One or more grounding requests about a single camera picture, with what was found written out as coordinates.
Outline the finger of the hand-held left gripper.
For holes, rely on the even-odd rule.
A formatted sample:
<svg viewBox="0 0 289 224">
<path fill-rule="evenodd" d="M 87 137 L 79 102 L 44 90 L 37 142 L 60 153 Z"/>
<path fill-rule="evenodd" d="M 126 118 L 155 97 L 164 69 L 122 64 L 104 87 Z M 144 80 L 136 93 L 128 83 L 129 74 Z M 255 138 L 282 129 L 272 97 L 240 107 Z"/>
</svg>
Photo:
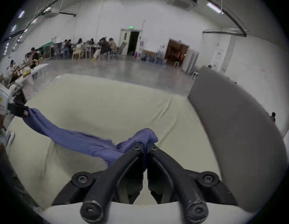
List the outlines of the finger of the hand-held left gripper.
<svg viewBox="0 0 289 224">
<path fill-rule="evenodd" d="M 8 110 L 16 117 L 26 118 L 29 116 L 28 107 L 22 104 L 8 104 Z"/>
<path fill-rule="evenodd" d="M 27 99 L 23 93 L 23 88 L 17 88 L 15 93 L 13 94 L 13 101 L 17 104 L 25 105 L 27 103 Z"/>
</svg>

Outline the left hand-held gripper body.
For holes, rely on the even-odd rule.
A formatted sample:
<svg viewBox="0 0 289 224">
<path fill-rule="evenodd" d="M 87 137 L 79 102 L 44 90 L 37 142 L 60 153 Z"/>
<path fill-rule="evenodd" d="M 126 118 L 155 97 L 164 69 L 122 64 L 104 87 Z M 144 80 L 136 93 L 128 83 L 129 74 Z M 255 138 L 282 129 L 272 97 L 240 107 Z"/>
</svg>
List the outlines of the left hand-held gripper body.
<svg viewBox="0 0 289 224">
<path fill-rule="evenodd" d="M 0 84 L 0 115 L 6 115 L 8 105 L 13 103 L 12 91 Z"/>
</svg>

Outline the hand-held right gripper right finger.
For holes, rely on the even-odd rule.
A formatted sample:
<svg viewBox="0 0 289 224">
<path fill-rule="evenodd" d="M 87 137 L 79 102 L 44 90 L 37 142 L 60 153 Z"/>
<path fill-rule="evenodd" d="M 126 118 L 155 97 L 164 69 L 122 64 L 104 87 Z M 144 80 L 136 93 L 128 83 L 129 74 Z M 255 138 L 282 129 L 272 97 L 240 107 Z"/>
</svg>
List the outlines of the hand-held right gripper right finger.
<svg viewBox="0 0 289 224">
<path fill-rule="evenodd" d="M 147 174 L 149 190 L 157 203 L 178 201 L 186 223 L 204 222 L 209 215 L 207 202 L 238 206 L 234 195 L 215 172 L 184 169 L 156 145 L 147 147 Z"/>
</svg>

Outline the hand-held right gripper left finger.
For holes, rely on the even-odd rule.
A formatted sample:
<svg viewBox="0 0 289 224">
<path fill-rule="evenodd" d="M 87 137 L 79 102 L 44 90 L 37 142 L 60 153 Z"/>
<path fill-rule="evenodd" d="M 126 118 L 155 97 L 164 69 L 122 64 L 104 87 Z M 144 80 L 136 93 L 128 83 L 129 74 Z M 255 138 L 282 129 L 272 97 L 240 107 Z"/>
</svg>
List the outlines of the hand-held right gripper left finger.
<svg viewBox="0 0 289 224">
<path fill-rule="evenodd" d="M 133 204 L 143 189 L 144 145 L 135 145 L 109 168 L 78 172 L 54 199 L 52 206 L 82 202 L 80 216 L 87 223 L 103 223 L 112 201 Z"/>
</svg>

